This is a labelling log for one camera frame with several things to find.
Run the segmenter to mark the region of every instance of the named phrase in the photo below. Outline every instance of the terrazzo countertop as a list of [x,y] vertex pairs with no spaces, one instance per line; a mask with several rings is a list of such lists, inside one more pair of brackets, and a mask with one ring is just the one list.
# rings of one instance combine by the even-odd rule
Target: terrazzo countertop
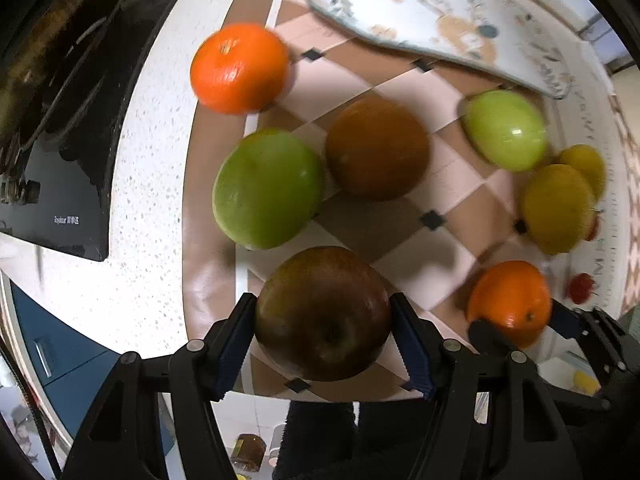
[[41,306],[116,352],[187,341],[182,182],[196,97],[191,58],[232,0],[178,0],[133,92],[116,155],[109,256],[92,262],[0,234],[0,269]]

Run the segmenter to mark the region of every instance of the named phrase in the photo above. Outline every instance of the blue cabinet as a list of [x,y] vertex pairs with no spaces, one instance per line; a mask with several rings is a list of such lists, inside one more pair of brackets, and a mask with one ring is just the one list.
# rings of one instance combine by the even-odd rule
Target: blue cabinet
[[118,357],[120,356],[116,352],[107,350],[44,387],[71,437],[76,437],[89,406],[94,402],[95,394]]
[[27,352],[44,386],[108,350],[44,310],[15,283],[11,292]]
[[[60,321],[13,282],[11,292],[31,363],[53,409],[74,438],[120,355]],[[164,425],[161,436],[167,454],[174,441]]]

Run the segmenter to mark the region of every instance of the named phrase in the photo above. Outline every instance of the dark red apple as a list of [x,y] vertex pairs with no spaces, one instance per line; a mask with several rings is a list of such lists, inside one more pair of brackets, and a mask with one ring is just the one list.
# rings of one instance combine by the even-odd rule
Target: dark red apple
[[391,310],[379,275],[340,247],[314,247],[284,262],[265,283],[255,336],[283,371],[338,381],[366,370],[389,336]]

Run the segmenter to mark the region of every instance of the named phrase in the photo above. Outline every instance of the yellow object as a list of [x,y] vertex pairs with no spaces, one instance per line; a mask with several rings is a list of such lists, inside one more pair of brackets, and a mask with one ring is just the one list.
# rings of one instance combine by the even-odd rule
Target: yellow object
[[591,186],[596,202],[602,198],[607,184],[607,170],[604,160],[595,148],[586,144],[576,144],[558,155],[558,163],[568,164],[580,171]]
[[588,376],[581,370],[576,370],[574,374],[574,386],[585,395],[594,395],[600,389],[600,383],[597,379]]
[[540,249],[550,256],[567,253],[584,240],[593,225],[591,187],[571,166],[552,164],[529,181],[520,208]]

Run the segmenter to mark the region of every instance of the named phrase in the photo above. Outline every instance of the cabinet handle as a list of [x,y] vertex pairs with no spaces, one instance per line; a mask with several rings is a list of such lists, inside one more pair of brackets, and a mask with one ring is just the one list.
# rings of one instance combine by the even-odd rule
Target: cabinet handle
[[47,358],[44,355],[44,347],[40,343],[40,339],[34,340],[36,343],[36,352],[38,352],[38,357],[40,358],[40,363],[44,368],[45,375],[49,378],[51,377],[51,368],[49,368],[49,363],[47,363]]

